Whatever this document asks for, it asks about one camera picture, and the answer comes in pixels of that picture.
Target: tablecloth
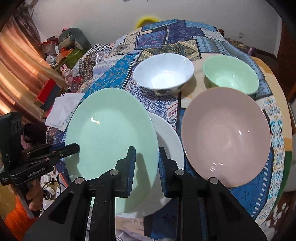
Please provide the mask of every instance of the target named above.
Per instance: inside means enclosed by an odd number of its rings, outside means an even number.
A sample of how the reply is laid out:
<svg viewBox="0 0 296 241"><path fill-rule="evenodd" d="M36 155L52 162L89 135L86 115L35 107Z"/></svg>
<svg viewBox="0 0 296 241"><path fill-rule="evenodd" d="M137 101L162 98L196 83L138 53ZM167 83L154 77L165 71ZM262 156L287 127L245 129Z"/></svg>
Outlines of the tablecloth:
<svg viewBox="0 0 296 241"><path fill-rule="evenodd" d="M133 94L147 111L164 118L181 136L185 112L181 107L182 96L155 96L152 91L140 87L133 80L133 70L137 64L160 53L181 54L189 58L195 67L213 54L235 56L250 65L258 75L259 89L251 97L269 118L272 140L269 158L254 180L229 191L258 225L262 225L280 198L280 189L284 186L284 170L286 175L289 172L289 164L285 164L291 163L292 158L292 134L289 131L291 124L287 119L285 102L281 93L278 93L281 88L276 86L277 81L273 79L274 75L270 69L266 68L263 62L253 60L229 44L214 26L184 20L168 20L138 28L121 37L116 43L96 45L73 68L74 90L85 92L85 99L102 88L122 88ZM284 116L278 101L285 110ZM60 143L65 136L66 133L57 129L49 128L47 131L47 140L51 143ZM63 162L60 162L58 168L69 181ZM185 170L193 176L198 175L186 158ZM151 222L145 235L155 239L174 238L176 219L176 200L172 200L158 212L145 217L144 220Z"/></svg>

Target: pink bunny toy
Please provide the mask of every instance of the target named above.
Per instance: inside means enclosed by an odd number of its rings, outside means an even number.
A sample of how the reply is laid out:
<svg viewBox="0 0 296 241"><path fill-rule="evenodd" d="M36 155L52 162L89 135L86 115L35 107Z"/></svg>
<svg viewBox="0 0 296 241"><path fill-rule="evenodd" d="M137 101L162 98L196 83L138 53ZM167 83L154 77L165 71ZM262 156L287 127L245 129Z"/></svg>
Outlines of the pink bunny toy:
<svg viewBox="0 0 296 241"><path fill-rule="evenodd" d="M62 76L65 78L67 85L71 87L73 81L71 69L69 69L67 65L64 64L63 67L60 67L60 71L62 72Z"/></svg>

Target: pink bowl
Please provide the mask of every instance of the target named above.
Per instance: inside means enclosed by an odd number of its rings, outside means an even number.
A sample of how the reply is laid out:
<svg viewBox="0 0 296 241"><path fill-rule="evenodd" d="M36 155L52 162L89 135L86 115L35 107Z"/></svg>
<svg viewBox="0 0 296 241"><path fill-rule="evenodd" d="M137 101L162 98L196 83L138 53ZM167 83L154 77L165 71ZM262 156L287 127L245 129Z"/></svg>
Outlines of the pink bowl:
<svg viewBox="0 0 296 241"><path fill-rule="evenodd" d="M226 187L253 180L263 169L271 146L268 121L248 95L212 88L187 107L181 129L186 156L204 179Z"/></svg>

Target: metal screw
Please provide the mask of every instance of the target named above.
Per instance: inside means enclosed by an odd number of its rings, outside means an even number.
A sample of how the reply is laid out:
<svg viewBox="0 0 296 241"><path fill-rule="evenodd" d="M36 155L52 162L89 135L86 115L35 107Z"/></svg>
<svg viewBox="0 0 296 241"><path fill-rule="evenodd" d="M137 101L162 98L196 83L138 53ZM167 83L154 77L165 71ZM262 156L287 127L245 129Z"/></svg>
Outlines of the metal screw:
<svg viewBox="0 0 296 241"><path fill-rule="evenodd" d="M117 170L117 169L112 169L111 171L110 171L110 174L112 175L112 176L115 176L115 175L117 175L119 173L119 171Z"/></svg>
<svg viewBox="0 0 296 241"><path fill-rule="evenodd" d="M182 175L184 174L184 171L183 171L182 169L177 169L177 170L175 171L175 173L176 173L177 175L179 175L179 176L182 176Z"/></svg>
<svg viewBox="0 0 296 241"><path fill-rule="evenodd" d="M84 180L83 180L82 177L78 177L78 178L75 179L75 183L76 183L76 184L81 184L81 183L83 183L83 182L84 182Z"/></svg>
<svg viewBox="0 0 296 241"><path fill-rule="evenodd" d="M211 178L210 178L210 182L211 182L212 184L217 184L219 181L218 181L217 178L215 178L215 177L211 177Z"/></svg>

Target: curtain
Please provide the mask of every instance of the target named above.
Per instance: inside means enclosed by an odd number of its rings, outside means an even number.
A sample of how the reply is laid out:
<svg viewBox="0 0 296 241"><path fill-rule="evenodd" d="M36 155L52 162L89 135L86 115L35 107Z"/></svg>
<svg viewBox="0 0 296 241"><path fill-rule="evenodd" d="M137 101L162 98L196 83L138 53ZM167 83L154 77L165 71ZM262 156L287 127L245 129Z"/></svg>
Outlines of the curtain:
<svg viewBox="0 0 296 241"><path fill-rule="evenodd" d="M48 79L66 87L61 75L38 54L12 16L0 32L0 115L19 111L24 123L42 125L43 111L34 104Z"/></svg>

